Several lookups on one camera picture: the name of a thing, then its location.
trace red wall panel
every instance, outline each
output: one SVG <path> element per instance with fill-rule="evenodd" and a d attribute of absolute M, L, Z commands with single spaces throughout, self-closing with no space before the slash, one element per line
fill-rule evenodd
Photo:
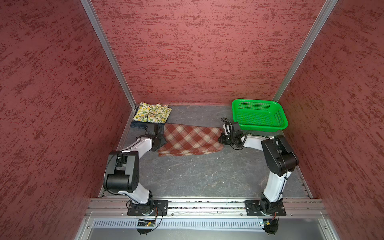
<path fill-rule="evenodd" d="M 128 101 L 80 1 L 2 1 L 0 33 L 0 239 L 73 239 Z"/>
<path fill-rule="evenodd" d="M 324 0 L 94 0 L 137 102 L 271 100 Z"/>
<path fill-rule="evenodd" d="M 339 0 L 284 92 L 284 131 L 341 238 L 384 239 L 384 2 Z"/>

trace lemon print cloth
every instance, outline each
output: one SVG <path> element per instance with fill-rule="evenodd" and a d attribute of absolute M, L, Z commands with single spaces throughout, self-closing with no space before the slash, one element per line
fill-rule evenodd
<path fill-rule="evenodd" d="M 160 103 L 156 105 L 140 103 L 133 120 L 139 122 L 165 123 L 171 110 L 167 105 L 161 105 Z"/>

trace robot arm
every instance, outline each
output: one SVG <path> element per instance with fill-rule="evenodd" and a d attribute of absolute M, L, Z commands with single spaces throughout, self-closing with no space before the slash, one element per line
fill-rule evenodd
<path fill-rule="evenodd" d="M 288 177 L 299 164 L 291 146 L 283 135 L 275 137 L 253 136 L 244 134 L 237 122 L 231 123 L 222 119 L 225 133 L 219 141 L 223 144 L 255 148 L 264 152 L 267 166 L 270 170 L 268 182 L 264 191 L 260 194 L 260 205 L 256 209 L 263 215 L 271 215 L 283 206 L 283 190 Z"/>
<path fill-rule="evenodd" d="M 149 123 L 145 135 L 138 137 L 136 142 L 126 149 L 110 152 L 104 173 L 104 189 L 111 194 L 127 196 L 143 215 L 153 211 L 154 203 L 152 193 L 139 183 L 139 158 L 166 143 L 161 132 L 162 125 Z"/>

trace green basket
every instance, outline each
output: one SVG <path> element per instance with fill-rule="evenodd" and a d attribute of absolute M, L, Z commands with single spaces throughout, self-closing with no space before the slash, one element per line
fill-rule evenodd
<path fill-rule="evenodd" d="M 236 99 L 232 112 L 242 130 L 276 132 L 288 127 L 283 108 L 274 101 Z"/>

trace plaid blanket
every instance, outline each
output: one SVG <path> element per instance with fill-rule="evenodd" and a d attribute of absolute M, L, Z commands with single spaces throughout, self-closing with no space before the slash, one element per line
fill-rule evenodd
<path fill-rule="evenodd" d="M 218 127 L 166 123 L 164 137 L 167 144 L 159 149 L 159 156 L 201 155 L 221 151 L 224 146 L 218 142 L 218 138 L 222 131 Z"/>

